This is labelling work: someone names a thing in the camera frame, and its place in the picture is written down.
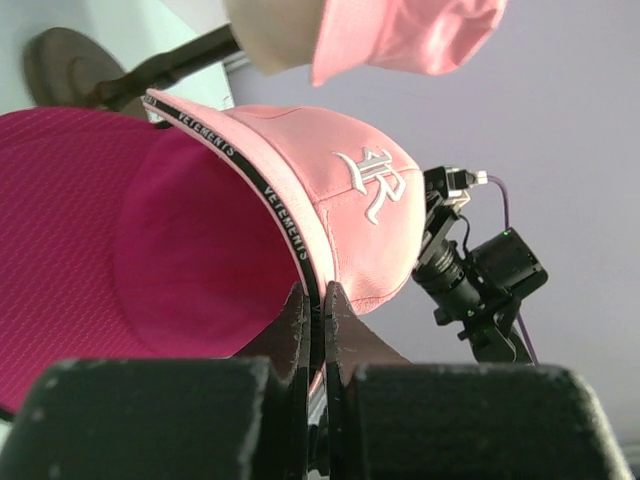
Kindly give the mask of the light pink cap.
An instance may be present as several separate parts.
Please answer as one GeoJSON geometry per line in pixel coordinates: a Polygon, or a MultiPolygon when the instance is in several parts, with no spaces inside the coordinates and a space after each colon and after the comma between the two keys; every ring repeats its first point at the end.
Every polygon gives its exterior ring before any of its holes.
{"type": "Polygon", "coordinates": [[[424,180],[383,132],[318,107],[219,111],[159,90],[143,104],[217,153],[255,191],[314,301],[336,281],[366,314],[405,285],[422,242],[424,180]]]}

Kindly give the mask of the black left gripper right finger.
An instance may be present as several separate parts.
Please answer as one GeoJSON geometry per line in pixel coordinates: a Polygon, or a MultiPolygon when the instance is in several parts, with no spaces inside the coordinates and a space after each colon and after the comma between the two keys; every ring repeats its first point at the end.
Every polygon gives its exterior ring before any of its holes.
{"type": "Polygon", "coordinates": [[[324,306],[334,479],[628,479],[593,389],[558,366],[412,364],[330,283],[324,306]]]}

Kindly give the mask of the light pink bucket hat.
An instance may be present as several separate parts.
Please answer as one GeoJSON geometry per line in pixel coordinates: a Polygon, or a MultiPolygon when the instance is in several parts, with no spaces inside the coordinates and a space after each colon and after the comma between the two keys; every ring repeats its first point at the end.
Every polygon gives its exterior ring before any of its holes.
{"type": "Polygon", "coordinates": [[[498,27],[501,0],[347,0],[324,5],[314,86],[352,68],[443,75],[468,61],[498,27]]]}

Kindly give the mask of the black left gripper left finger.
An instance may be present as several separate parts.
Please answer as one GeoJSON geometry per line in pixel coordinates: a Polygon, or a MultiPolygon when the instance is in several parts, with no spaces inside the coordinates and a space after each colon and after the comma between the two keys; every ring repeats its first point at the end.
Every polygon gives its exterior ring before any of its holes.
{"type": "Polygon", "coordinates": [[[294,286],[241,356],[66,360],[1,452],[5,479],[303,479],[309,300],[294,286]]]}

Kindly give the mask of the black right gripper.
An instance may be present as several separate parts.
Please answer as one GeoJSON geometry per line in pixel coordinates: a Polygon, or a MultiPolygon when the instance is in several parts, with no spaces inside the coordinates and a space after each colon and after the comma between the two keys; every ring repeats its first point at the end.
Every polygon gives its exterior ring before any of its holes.
{"type": "Polygon", "coordinates": [[[433,200],[431,206],[412,279],[436,303],[436,324],[448,325],[473,316],[480,305],[480,293],[469,280],[469,268],[459,255],[457,243],[446,239],[459,214],[440,200],[433,200]]]}

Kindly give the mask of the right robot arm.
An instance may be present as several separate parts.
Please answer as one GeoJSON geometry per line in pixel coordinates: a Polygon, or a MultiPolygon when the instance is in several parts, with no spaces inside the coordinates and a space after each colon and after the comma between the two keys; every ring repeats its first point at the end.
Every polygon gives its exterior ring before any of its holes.
{"type": "Polygon", "coordinates": [[[435,302],[435,322],[458,322],[460,341],[479,363],[536,363],[527,334],[516,331],[523,300],[541,288],[548,273],[513,228],[470,250],[449,239],[453,224],[467,222],[453,205],[427,202],[428,213],[413,280],[435,302]]]}

